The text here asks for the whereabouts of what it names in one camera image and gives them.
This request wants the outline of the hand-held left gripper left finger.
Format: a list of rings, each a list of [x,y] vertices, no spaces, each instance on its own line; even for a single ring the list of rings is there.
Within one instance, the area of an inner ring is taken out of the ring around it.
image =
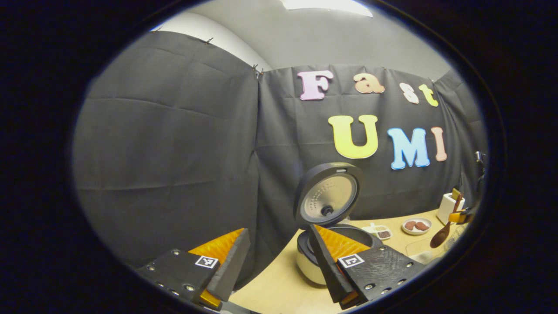
[[[249,230],[240,228],[190,250],[171,249],[137,272],[174,297],[218,311],[229,300],[250,246]]]

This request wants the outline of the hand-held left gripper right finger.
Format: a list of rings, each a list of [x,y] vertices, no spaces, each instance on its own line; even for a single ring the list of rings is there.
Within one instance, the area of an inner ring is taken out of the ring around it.
[[[335,230],[309,225],[309,241],[334,303],[346,310],[377,302],[416,278],[425,264],[365,232],[365,245]]]

